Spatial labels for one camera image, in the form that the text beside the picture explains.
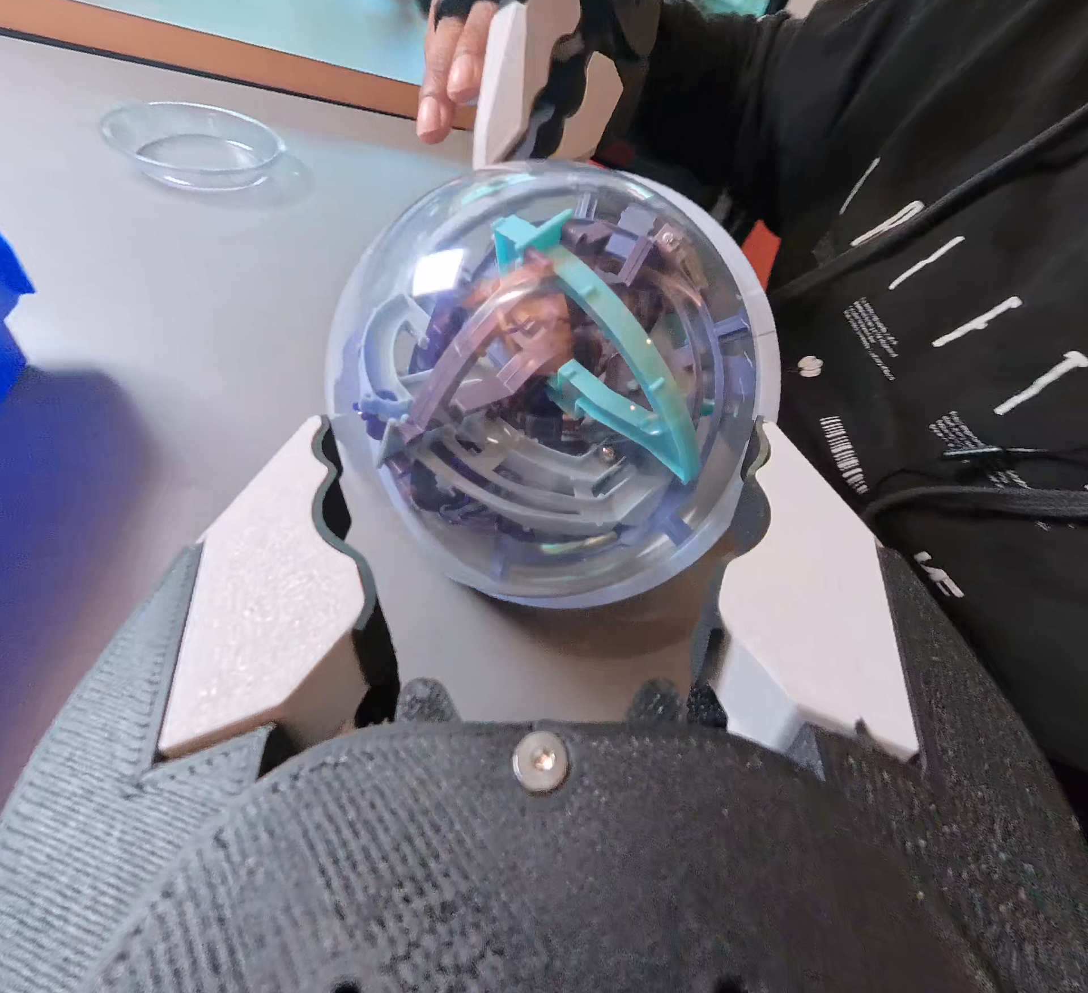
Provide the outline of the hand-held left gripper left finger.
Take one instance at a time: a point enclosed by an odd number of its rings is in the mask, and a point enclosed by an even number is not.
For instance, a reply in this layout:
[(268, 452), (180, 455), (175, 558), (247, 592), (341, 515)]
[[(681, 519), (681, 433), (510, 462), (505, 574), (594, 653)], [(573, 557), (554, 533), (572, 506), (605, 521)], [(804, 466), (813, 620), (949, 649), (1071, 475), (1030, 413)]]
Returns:
[(331, 423), (313, 415), (206, 529), (158, 735), (164, 758), (265, 725), (304, 749), (390, 719), (401, 681)]

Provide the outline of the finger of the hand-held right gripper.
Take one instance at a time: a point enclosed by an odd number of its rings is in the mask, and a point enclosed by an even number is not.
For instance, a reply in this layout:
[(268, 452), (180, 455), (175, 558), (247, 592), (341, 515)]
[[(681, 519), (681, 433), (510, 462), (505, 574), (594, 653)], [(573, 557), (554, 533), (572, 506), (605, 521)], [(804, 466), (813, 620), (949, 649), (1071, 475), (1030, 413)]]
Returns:
[(564, 103), (571, 112), (560, 115), (557, 132), (551, 135), (556, 142), (547, 147), (545, 158), (588, 160), (594, 156), (621, 100), (623, 83), (610, 58), (590, 55), (579, 74), (574, 85), (582, 87), (581, 95), (577, 104)]
[(503, 0), (489, 32), (472, 139), (472, 164), (493, 166), (524, 140), (551, 79), (556, 46), (573, 37), (580, 0)]

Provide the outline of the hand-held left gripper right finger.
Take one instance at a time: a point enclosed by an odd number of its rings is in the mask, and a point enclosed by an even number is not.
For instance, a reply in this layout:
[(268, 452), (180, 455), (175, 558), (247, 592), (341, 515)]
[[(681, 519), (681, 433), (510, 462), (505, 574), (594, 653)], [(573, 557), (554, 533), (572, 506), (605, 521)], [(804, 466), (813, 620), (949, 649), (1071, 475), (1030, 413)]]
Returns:
[(727, 532), (732, 553), (691, 640), (692, 684), (731, 734), (798, 754), (805, 729), (919, 752), (892, 605), (869, 527), (761, 418)]

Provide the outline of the clear plastic maze ball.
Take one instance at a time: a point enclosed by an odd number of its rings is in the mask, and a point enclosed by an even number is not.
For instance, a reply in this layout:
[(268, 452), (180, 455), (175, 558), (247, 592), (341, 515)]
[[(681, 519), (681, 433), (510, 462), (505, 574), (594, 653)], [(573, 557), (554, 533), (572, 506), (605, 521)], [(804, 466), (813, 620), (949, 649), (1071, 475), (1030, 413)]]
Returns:
[(569, 162), (465, 172), (368, 246), (329, 342), (342, 459), (442, 576), (586, 609), (724, 539), (777, 414), (767, 294), (680, 193)]

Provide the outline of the person's right hand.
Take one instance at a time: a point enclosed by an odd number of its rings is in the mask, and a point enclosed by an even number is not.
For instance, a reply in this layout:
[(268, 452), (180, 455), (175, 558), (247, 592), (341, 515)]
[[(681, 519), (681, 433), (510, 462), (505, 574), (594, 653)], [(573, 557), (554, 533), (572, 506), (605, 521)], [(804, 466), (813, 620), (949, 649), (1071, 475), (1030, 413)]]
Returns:
[(478, 2), (467, 16), (437, 18), (441, 0), (432, 0), (424, 44), (424, 74), (415, 117), (422, 142), (443, 142), (458, 109), (479, 95), (495, 2)]

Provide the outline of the orange plastic bin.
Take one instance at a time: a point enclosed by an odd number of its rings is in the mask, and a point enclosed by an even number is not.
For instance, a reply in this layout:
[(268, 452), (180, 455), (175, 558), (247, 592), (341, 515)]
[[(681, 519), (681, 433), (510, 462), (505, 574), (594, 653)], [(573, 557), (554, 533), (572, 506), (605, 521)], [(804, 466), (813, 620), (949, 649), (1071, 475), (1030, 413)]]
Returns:
[(755, 270), (761, 287), (765, 291), (768, 288), (772, 265), (779, 249), (780, 238), (762, 220), (753, 225), (742, 244), (742, 251)]

